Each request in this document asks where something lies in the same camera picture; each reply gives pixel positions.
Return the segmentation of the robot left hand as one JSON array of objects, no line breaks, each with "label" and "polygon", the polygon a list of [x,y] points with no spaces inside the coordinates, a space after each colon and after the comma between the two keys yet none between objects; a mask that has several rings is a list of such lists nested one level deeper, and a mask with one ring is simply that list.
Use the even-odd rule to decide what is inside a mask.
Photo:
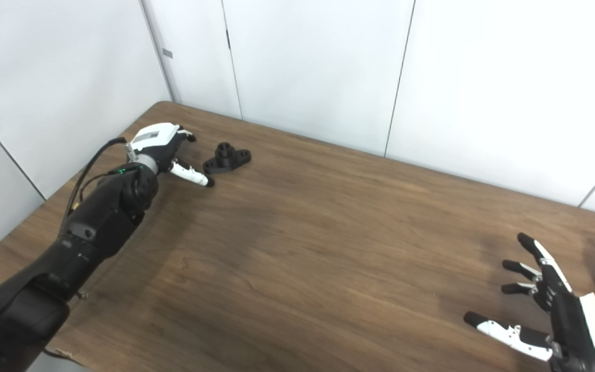
[{"label": "robot left hand", "polygon": [[206,188],[215,185],[212,177],[197,171],[177,157],[184,142],[195,142],[196,136],[180,125],[170,122],[153,124],[141,129],[126,144],[127,159],[148,167],[155,175],[171,173]]}]

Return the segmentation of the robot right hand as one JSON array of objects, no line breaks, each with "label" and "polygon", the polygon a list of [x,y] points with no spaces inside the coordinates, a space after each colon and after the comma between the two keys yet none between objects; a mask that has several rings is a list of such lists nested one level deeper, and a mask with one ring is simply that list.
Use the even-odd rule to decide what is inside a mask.
[{"label": "robot right hand", "polygon": [[467,312],[464,322],[515,351],[548,363],[552,371],[595,371],[595,294],[576,295],[559,264],[538,240],[525,233],[519,233],[517,239],[538,268],[504,260],[503,268],[523,275],[527,283],[505,284],[501,290],[506,295],[532,298],[548,314],[552,332],[475,312]]}]

